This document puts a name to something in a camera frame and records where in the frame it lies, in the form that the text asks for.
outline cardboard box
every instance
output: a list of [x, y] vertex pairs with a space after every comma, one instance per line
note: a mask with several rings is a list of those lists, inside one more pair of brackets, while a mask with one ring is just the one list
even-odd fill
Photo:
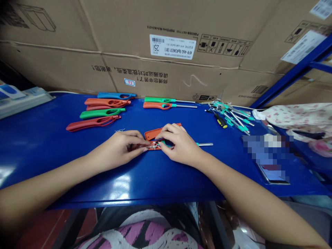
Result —
[[10, 1], [0, 24], [1, 40], [97, 51], [78, 0]]
[[28, 80], [48, 90], [116, 91], [110, 69], [98, 53], [0, 44], [0, 57]]
[[[103, 53], [220, 67], [239, 66], [278, 2], [81, 0]], [[150, 35], [196, 41], [193, 58], [151, 55]]]
[[309, 30], [326, 36], [332, 31], [332, 15], [326, 20], [322, 20], [310, 13], [317, 2], [282, 0], [241, 62], [240, 68], [260, 72], [287, 73], [294, 64], [280, 59], [297, 41]]
[[298, 81], [267, 106], [330, 102], [332, 102], [332, 85], [330, 83]]
[[104, 55], [119, 92], [197, 102], [214, 100], [237, 70]]
[[236, 70], [231, 83], [224, 89], [222, 100], [233, 105], [249, 107], [282, 76], [277, 74], [259, 73]]
[[315, 4], [19, 0], [0, 19], [0, 57], [49, 90], [197, 102], [224, 90], [223, 101], [249, 106], [293, 66], [280, 58], [307, 30], [331, 32], [332, 16], [309, 14]]

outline pink patterned clothing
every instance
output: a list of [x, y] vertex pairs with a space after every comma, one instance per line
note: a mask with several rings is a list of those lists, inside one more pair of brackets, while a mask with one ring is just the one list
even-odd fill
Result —
[[172, 228], [166, 218], [154, 210], [137, 212], [119, 228], [102, 232], [76, 248], [203, 249], [188, 233]]

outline finger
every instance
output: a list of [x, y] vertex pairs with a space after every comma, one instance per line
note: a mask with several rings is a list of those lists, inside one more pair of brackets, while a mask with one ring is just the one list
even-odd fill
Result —
[[163, 132], [163, 131], [170, 131], [172, 133], [177, 133], [178, 129], [174, 125], [167, 124], [162, 128], [162, 130], [160, 132]]
[[172, 150], [164, 143], [159, 143], [160, 149], [170, 158], [172, 156]]
[[159, 139], [162, 139], [162, 138], [165, 138], [169, 141], [171, 141], [172, 143], [175, 144], [175, 139], [176, 139], [176, 135], [174, 133], [171, 133], [169, 131], [162, 131], [161, 133], [159, 133], [157, 136], [156, 136], [156, 140], [159, 140]]
[[180, 129], [180, 126], [178, 126], [176, 123], [172, 124], [175, 128]]
[[130, 144], [145, 144], [145, 145], [150, 145], [150, 142], [144, 140], [143, 138], [127, 136], [126, 137], [126, 145], [130, 145]]
[[127, 159], [130, 161], [147, 150], [148, 150], [147, 148], [138, 148], [138, 149], [132, 150], [131, 152], [128, 152], [126, 154]]
[[183, 126], [180, 126], [180, 129], [187, 133], [186, 129]]
[[138, 138], [144, 139], [143, 135], [137, 130], [122, 131], [122, 134], [127, 135], [127, 136], [133, 136], [133, 137], [138, 137]]

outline barcode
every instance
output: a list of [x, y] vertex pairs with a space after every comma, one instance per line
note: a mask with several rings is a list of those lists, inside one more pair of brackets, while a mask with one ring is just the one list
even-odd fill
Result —
[[324, 2], [327, 5], [332, 6], [332, 0], [322, 0], [322, 2]]
[[165, 43], [165, 39], [160, 39], [160, 38], [155, 38], [155, 37], [152, 37], [152, 41], [154, 42], [160, 42], [160, 43]]
[[303, 42], [301, 42], [299, 45], [296, 46], [295, 49], [293, 49], [288, 55], [287, 57], [291, 57], [293, 55], [293, 53], [295, 53], [308, 39], [304, 39]]
[[325, 9], [325, 8], [324, 8], [323, 6], [321, 6], [321, 5], [317, 5], [317, 6], [315, 6], [315, 7], [314, 7], [314, 11], [316, 11], [316, 12], [322, 14], [322, 15], [325, 16], [325, 17], [328, 17], [328, 16], [331, 14], [331, 11], [330, 11], [330, 10]]
[[255, 89], [251, 92], [251, 93], [258, 93], [258, 94], [262, 94], [263, 92], [265, 92], [269, 87], [268, 86], [257, 86], [255, 87]]
[[315, 46], [311, 46], [305, 53], [309, 54], [312, 50], [314, 50]]

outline screwdriver handle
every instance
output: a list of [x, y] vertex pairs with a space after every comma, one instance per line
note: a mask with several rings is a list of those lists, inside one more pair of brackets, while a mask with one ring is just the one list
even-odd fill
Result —
[[170, 109], [174, 104], [169, 104], [169, 103], [155, 103], [155, 102], [144, 102], [143, 108], [158, 108], [161, 110], [168, 110]]
[[136, 94], [133, 94], [133, 93], [106, 93], [106, 92], [100, 92], [97, 95], [97, 98], [99, 98], [99, 99], [128, 100], [128, 99], [133, 99], [135, 97], [136, 97]]
[[156, 103], [170, 103], [175, 102], [175, 99], [164, 99], [164, 98], [152, 98], [152, 97], [146, 97], [144, 99], [145, 102], [156, 102]]
[[222, 127], [222, 128], [227, 128], [227, 123], [225, 122], [225, 120], [220, 117], [218, 114], [214, 114], [215, 119], [217, 120], [218, 124]]
[[105, 117], [118, 115], [120, 112], [125, 111], [125, 108], [115, 108], [115, 109], [105, 109], [105, 110], [94, 110], [94, 111], [84, 111], [81, 113], [81, 119], [94, 118], [94, 117]]
[[101, 118], [96, 118], [96, 119], [83, 120], [83, 121], [79, 121], [79, 122], [75, 122], [75, 123], [70, 123], [67, 126], [66, 130], [74, 132], [74, 131], [82, 130], [82, 129], [89, 128], [89, 127], [106, 126], [120, 118], [121, 118], [121, 116], [114, 115], [114, 116], [101, 117]]
[[130, 104], [130, 100], [115, 100], [115, 99], [87, 99], [84, 104], [86, 105], [107, 105], [110, 108], [116, 108], [123, 104]]

